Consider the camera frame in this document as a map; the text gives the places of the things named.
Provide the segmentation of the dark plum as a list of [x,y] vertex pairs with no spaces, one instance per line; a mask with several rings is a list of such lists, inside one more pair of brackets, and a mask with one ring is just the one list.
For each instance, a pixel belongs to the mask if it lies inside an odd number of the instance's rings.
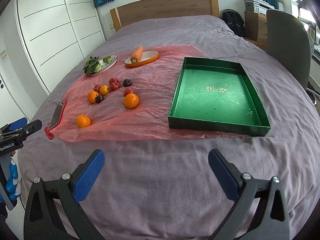
[[102,95],[98,95],[95,97],[95,102],[96,103],[101,103],[104,100],[104,97]]
[[131,80],[130,79],[125,79],[123,81],[123,86],[124,87],[130,87],[131,86]]

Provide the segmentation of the yellow orange fruit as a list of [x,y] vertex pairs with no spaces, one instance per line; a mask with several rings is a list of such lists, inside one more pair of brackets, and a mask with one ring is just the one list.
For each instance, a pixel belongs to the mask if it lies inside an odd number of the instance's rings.
[[102,85],[99,89],[99,94],[106,96],[110,92],[110,87],[108,85]]

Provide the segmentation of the lone small red apple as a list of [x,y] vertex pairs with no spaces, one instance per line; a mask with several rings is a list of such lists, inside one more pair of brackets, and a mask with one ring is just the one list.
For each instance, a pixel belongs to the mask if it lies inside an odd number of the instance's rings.
[[134,93],[133,89],[132,88],[126,88],[124,90],[124,97],[126,97],[127,95],[131,94],[131,93]]

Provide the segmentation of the large orange tangerine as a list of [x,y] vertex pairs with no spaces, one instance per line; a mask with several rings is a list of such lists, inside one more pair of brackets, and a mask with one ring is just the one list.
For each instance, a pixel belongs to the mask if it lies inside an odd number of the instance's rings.
[[127,95],[123,99],[123,105],[128,109],[133,109],[139,104],[139,97],[135,93]]

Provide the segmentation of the smartphone with red case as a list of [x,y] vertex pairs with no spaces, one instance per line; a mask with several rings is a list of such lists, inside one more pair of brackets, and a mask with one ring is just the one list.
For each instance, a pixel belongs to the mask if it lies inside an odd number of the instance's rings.
[[63,100],[57,105],[57,107],[54,111],[53,117],[52,117],[50,124],[48,126],[49,130],[54,129],[55,127],[57,127],[60,124],[60,122],[62,120],[63,112],[65,110],[66,103],[67,103],[67,101]]

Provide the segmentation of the pink plastic sheet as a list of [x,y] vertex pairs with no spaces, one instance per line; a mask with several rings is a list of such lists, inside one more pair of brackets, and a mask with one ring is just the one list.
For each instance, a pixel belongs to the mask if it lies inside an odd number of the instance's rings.
[[154,50],[159,58],[152,63],[129,68],[124,61],[131,51],[117,52],[118,61],[111,69],[73,81],[63,97],[66,106],[53,136],[66,142],[237,138],[235,133],[169,128],[183,59],[207,58],[207,54],[186,44]]

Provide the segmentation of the small bok choy piece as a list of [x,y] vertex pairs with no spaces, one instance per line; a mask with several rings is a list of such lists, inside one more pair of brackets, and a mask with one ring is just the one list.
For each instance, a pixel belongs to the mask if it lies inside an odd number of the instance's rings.
[[107,56],[103,58],[103,63],[110,63],[112,61],[113,61],[112,56]]

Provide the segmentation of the white wardrobe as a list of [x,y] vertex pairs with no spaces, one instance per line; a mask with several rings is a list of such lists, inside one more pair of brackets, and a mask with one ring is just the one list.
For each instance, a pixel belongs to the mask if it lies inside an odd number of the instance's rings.
[[105,42],[93,0],[17,0],[17,14],[29,59],[46,93]]

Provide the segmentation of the carrot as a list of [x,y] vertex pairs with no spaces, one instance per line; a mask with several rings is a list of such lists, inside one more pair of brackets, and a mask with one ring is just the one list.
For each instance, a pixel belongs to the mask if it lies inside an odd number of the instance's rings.
[[142,59],[143,56],[143,47],[138,47],[130,56],[131,63],[137,63]]

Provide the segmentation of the orange oval dish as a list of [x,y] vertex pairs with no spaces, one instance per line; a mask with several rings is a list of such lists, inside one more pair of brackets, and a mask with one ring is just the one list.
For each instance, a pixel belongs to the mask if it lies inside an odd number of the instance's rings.
[[156,61],[159,58],[159,52],[156,50],[150,50],[150,51],[144,51],[142,54],[142,58],[139,62],[132,63],[130,61],[130,58],[128,57],[124,63],[125,66],[130,68],[140,67],[148,63],[152,63],[153,61]]

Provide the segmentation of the green rectangular tray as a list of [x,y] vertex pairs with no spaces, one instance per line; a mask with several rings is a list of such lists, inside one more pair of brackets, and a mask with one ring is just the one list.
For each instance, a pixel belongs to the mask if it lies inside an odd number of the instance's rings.
[[186,57],[172,99],[170,128],[264,137],[271,124],[238,62]]

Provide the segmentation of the grey chair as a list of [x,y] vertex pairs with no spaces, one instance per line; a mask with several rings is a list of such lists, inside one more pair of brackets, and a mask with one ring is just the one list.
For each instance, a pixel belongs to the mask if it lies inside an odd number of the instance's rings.
[[298,18],[268,9],[267,53],[278,60],[307,89],[314,44]]

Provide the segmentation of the wooden headboard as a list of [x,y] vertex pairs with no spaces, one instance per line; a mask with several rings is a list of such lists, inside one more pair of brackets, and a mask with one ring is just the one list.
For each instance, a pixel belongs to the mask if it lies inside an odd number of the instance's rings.
[[116,31],[133,23],[184,16],[220,17],[219,0],[141,0],[110,10]]

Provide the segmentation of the wooden dresser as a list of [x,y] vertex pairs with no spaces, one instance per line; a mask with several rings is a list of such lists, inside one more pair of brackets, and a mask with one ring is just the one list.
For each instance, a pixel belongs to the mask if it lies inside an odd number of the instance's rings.
[[245,11],[245,40],[259,48],[267,48],[267,18],[263,14]]

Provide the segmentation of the black backpack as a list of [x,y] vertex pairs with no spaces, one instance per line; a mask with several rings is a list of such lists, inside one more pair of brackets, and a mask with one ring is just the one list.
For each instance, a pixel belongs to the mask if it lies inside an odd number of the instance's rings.
[[235,35],[239,37],[245,36],[244,20],[237,11],[233,9],[225,9],[222,12],[221,20],[228,25],[229,29],[231,29]]

